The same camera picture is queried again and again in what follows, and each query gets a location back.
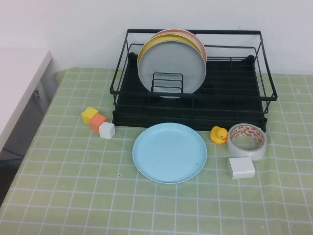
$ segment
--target light blue plate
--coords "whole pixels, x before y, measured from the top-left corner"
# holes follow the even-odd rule
[[[133,146],[133,160],[147,178],[165,184],[196,176],[206,161],[206,145],[193,129],[162,123],[143,131]]]

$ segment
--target orange block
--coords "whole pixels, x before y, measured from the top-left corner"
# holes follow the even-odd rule
[[[107,118],[105,116],[102,116],[101,114],[95,114],[89,120],[90,129],[99,133],[99,126],[105,121],[107,121]]]

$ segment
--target pink plate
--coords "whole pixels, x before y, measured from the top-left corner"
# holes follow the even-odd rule
[[[166,34],[166,33],[173,33],[173,34],[181,35],[181,36],[191,40],[199,48],[201,55],[203,57],[203,60],[206,63],[205,47],[202,44],[202,42],[193,33],[186,31],[186,30],[182,30],[182,29],[166,29],[166,30],[162,30],[159,33],[155,34],[152,38],[154,38],[158,35]]]

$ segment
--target white box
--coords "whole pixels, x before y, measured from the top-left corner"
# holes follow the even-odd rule
[[[112,137],[115,135],[115,126],[112,123],[109,122],[103,122],[99,126],[99,133],[100,137],[105,139],[112,139]]]
[[[252,178],[255,175],[250,157],[228,159],[228,169],[232,179]]]

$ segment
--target clear tape roll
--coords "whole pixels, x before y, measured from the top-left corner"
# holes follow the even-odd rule
[[[242,149],[234,143],[234,139],[238,136],[251,136],[257,140],[260,145],[254,150]],[[227,145],[230,154],[234,157],[251,157],[253,161],[257,161],[264,156],[266,151],[267,139],[265,133],[257,126],[241,123],[234,125],[228,131]]]

